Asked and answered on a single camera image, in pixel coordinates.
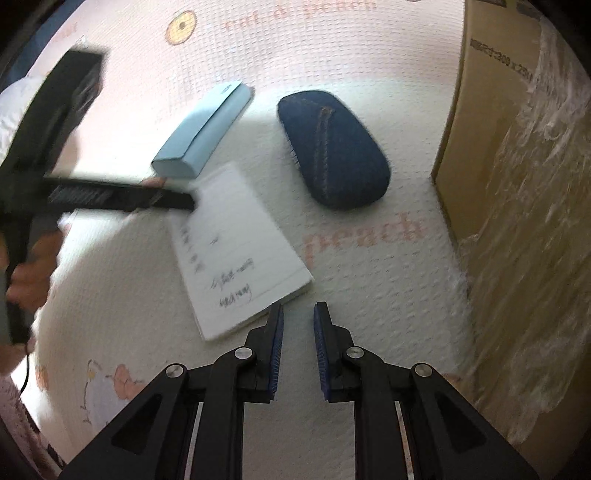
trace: cartoon print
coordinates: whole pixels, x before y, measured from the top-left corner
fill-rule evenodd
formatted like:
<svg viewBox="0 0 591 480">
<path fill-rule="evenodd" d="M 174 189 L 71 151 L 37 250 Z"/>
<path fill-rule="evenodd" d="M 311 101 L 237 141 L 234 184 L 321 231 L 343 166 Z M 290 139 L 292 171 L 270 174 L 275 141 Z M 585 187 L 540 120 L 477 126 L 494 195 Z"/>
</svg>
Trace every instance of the cartoon print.
<svg viewBox="0 0 591 480">
<path fill-rule="evenodd" d="M 166 29 L 166 41 L 171 45 L 180 45 L 186 42 L 197 26 L 197 17 L 191 10 L 186 10 L 177 15 Z"/>
<path fill-rule="evenodd" d="M 42 365 L 35 366 L 35 380 L 40 391 L 45 392 L 49 388 L 49 376 L 47 375 L 47 368 Z"/>
<path fill-rule="evenodd" d="M 113 375 L 105 374 L 94 360 L 89 360 L 84 387 L 86 412 L 83 423 L 99 433 L 145 387 L 145 382 L 134 381 L 125 365 L 119 365 Z"/>
</svg>

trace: black cable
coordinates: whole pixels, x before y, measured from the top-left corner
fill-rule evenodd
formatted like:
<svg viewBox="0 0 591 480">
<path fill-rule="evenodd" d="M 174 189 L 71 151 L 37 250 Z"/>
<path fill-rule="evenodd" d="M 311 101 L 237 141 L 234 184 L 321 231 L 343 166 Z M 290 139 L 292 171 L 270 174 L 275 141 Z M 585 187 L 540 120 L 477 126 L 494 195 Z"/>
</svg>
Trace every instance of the black cable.
<svg viewBox="0 0 591 480">
<path fill-rule="evenodd" d="M 21 387 L 21 394 L 25 391 L 27 384 L 29 383 L 29 367 L 30 367 L 30 360 L 29 360 L 29 346 L 25 343 L 25 353 L 27 354 L 27 374 L 25 375 L 25 381 L 22 383 Z"/>
</svg>

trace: light blue box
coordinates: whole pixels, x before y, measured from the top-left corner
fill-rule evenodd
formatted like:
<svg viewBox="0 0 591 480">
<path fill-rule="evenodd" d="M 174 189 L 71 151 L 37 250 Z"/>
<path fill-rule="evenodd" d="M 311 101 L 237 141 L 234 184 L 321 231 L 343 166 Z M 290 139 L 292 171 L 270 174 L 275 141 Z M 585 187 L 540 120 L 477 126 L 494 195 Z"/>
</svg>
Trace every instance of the light blue box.
<svg viewBox="0 0 591 480">
<path fill-rule="evenodd" d="M 242 82 L 216 85 L 170 135 L 152 160 L 161 177 L 194 179 L 252 98 Z"/>
</svg>

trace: notebook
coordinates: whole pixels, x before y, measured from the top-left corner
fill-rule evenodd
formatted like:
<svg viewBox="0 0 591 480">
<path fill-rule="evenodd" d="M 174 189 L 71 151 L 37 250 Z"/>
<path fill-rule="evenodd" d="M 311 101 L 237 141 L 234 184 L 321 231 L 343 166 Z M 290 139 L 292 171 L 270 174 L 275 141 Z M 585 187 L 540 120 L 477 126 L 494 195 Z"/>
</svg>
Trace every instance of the notebook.
<svg viewBox="0 0 591 480">
<path fill-rule="evenodd" d="M 312 275 L 237 167 L 196 182 L 197 209 L 168 214 L 178 266 L 204 340 L 301 293 Z"/>
</svg>

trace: yellow circle print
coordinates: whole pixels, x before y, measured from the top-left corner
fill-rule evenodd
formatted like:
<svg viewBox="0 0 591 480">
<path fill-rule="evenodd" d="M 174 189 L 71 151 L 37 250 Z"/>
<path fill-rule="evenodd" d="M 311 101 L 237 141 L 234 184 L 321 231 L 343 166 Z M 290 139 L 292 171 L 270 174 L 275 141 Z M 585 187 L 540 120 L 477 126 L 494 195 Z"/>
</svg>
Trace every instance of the yellow circle print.
<svg viewBox="0 0 591 480">
<path fill-rule="evenodd" d="M 197 17 L 195 13 L 187 10 L 177 15 L 166 29 L 166 41 L 171 45 L 179 45 L 186 42 L 195 31 Z"/>
</svg>

